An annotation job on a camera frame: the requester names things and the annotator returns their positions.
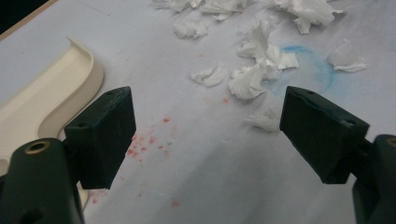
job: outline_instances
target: curved plastic object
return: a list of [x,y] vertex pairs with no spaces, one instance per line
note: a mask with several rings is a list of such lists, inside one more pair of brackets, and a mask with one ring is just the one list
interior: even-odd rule
[[[71,38],[70,48],[37,79],[0,107],[0,175],[18,147],[57,137],[62,127],[98,92],[104,69]],[[88,199],[81,192],[81,202]]]

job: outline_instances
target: blue stain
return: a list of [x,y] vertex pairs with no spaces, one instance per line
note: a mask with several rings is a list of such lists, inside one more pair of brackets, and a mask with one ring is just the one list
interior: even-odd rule
[[308,58],[308,60],[312,63],[312,65],[317,68],[317,71],[314,73],[314,76],[317,79],[317,81],[327,82],[327,85],[323,91],[329,89],[330,86],[333,84],[334,70],[326,61],[324,61],[321,57],[319,57],[319,55],[317,55],[314,51],[299,45],[287,46],[282,49],[285,52],[292,52],[297,54],[297,57],[298,54],[303,54]]

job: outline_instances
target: blue smudge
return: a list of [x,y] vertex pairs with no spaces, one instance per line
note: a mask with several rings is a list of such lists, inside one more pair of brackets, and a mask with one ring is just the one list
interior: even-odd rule
[[332,67],[325,61],[323,61],[319,55],[313,52],[311,49],[308,49],[304,46],[287,46],[282,48],[285,52],[292,52],[295,54],[303,54],[308,57],[309,61],[317,68],[317,71],[314,73],[315,78],[318,82],[327,82],[326,87],[323,91],[330,88],[334,81],[334,70]]

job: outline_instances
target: metal ring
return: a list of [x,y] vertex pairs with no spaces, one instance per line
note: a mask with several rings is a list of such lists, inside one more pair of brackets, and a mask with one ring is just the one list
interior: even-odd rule
[[387,143],[393,147],[396,147],[396,138],[388,138]]
[[25,153],[28,155],[35,155],[41,153],[42,151],[46,150],[49,147],[50,147],[49,141],[35,142],[25,149]]

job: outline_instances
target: brass screw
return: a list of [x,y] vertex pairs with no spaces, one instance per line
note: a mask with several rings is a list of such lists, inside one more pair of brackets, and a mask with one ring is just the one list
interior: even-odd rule
[[46,150],[49,147],[50,147],[49,141],[35,142],[25,149],[25,153],[28,155],[35,155],[41,153],[42,151]]
[[396,147],[396,138],[388,138],[387,143],[393,147]]

